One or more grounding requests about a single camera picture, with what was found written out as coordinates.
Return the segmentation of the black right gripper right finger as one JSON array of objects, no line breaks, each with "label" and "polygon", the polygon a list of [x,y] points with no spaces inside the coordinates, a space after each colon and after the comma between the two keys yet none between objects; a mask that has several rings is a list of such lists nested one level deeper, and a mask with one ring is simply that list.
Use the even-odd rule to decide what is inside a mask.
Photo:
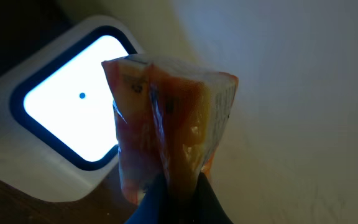
[{"label": "black right gripper right finger", "polygon": [[198,176],[194,194],[194,221],[198,224],[233,224],[223,210],[208,178],[204,173]]}]

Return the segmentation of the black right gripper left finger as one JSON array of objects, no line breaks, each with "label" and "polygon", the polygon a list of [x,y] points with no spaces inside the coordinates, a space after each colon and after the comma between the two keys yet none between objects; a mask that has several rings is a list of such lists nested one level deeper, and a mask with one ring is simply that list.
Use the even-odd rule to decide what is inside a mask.
[{"label": "black right gripper left finger", "polygon": [[160,224],[168,203],[169,195],[166,179],[163,174],[159,174],[125,224]]}]

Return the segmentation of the orange tissue pack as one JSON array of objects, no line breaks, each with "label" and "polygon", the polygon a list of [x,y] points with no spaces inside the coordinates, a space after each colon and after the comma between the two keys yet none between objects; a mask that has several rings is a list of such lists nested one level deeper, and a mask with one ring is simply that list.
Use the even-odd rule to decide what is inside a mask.
[{"label": "orange tissue pack", "polygon": [[113,97],[121,191],[139,204],[164,175],[179,202],[208,174],[230,117],[235,75],[154,55],[104,61]]}]

